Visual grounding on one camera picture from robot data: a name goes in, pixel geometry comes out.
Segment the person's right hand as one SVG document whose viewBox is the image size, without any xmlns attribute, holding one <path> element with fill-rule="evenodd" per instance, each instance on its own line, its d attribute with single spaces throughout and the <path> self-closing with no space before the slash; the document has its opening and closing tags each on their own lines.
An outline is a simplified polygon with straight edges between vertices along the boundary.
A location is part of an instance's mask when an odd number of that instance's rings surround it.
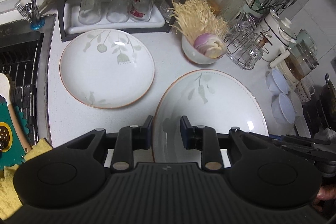
<svg viewBox="0 0 336 224">
<path fill-rule="evenodd" d="M 324 186 L 321 187 L 316 195 L 316 201 L 328 201 L 336 199 L 336 187 L 335 186 Z"/>
</svg>

